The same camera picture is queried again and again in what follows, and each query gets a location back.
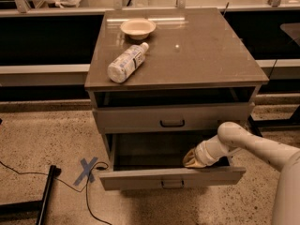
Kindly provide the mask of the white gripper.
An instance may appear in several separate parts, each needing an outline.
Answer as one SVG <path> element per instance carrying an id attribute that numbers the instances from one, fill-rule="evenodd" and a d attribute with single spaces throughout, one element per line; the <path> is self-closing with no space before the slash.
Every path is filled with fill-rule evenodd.
<path id="1" fill-rule="evenodd" d="M 190 149 L 183 158 L 186 168 L 205 168 L 229 154 L 229 146 L 222 143 L 218 136 L 200 142 L 196 148 Z"/>

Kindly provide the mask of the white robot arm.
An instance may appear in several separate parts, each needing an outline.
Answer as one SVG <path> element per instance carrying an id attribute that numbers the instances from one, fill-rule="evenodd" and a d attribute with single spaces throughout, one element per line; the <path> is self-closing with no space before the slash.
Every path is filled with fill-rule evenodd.
<path id="1" fill-rule="evenodd" d="M 245 149 L 280 172 L 272 225 L 300 225 L 300 149 L 249 133 L 234 122 L 222 123 L 217 135 L 200 142 L 183 158 L 186 168 L 205 168 Z"/>

